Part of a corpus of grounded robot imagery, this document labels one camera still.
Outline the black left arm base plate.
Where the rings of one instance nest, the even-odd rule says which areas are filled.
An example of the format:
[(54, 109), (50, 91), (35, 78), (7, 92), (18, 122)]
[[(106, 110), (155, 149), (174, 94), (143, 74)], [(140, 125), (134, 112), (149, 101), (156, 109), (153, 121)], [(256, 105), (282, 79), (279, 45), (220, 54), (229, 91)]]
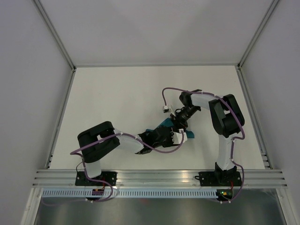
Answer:
[(115, 186), (117, 181), (116, 172), (102, 172), (95, 178), (88, 179), (85, 172), (77, 172), (75, 186)]

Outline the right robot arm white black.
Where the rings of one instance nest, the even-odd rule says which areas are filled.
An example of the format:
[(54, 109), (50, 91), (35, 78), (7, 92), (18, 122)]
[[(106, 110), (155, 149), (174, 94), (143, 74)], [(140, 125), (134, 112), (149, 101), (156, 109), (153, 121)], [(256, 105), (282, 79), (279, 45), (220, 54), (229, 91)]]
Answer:
[(218, 157), (215, 170), (199, 172), (195, 179), (202, 187), (241, 186), (242, 178), (237, 171), (239, 165), (233, 159), (234, 141), (243, 140), (245, 120), (234, 97), (229, 94), (217, 97), (200, 90), (182, 91), (179, 100), (184, 105), (172, 116), (172, 122), (179, 128), (187, 129), (188, 120), (201, 109), (210, 112), (214, 130), (218, 134)]

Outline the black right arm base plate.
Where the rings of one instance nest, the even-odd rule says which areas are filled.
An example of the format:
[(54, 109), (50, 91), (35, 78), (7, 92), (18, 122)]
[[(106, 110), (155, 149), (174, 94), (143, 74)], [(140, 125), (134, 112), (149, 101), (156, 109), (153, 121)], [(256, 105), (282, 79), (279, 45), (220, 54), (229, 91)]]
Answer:
[(199, 172), (195, 179), (200, 182), (201, 187), (239, 187), (242, 178), (239, 172), (232, 174), (217, 175), (215, 172)]

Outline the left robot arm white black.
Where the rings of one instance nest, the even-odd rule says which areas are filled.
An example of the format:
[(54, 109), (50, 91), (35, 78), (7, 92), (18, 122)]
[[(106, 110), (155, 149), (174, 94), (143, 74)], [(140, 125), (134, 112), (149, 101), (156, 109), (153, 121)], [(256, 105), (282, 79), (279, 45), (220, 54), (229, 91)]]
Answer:
[[(100, 139), (121, 133), (115, 129), (111, 122), (105, 121), (92, 128), (81, 132), (77, 136), (80, 148), (92, 144)], [(86, 180), (93, 186), (102, 181), (102, 170), (100, 159), (115, 149), (132, 150), (136, 154), (148, 154), (151, 148), (176, 146), (173, 140), (171, 127), (159, 126), (154, 130), (147, 129), (137, 135), (137, 141), (129, 136), (114, 136), (91, 147), (82, 150), (84, 167), (86, 169)]]

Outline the teal cloth napkin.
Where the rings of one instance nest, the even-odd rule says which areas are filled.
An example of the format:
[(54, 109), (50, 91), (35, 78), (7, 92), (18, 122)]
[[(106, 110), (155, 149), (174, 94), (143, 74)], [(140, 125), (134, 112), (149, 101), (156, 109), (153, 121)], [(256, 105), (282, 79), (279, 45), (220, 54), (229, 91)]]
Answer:
[(166, 118), (164, 121), (162, 121), (157, 126), (157, 128), (159, 128), (161, 126), (164, 126), (164, 127), (167, 127), (167, 128), (174, 128), (175, 130), (184, 129), (184, 131), (187, 134), (187, 138), (194, 138), (195, 137), (195, 135), (192, 131), (187, 130), (187, 128), (188, 128), (188, 123), (187, 122), (185, 122), (185, 124), (182, 124), (182, 123), (178, 122), (177, 120), (174, 120), (173, 118)]

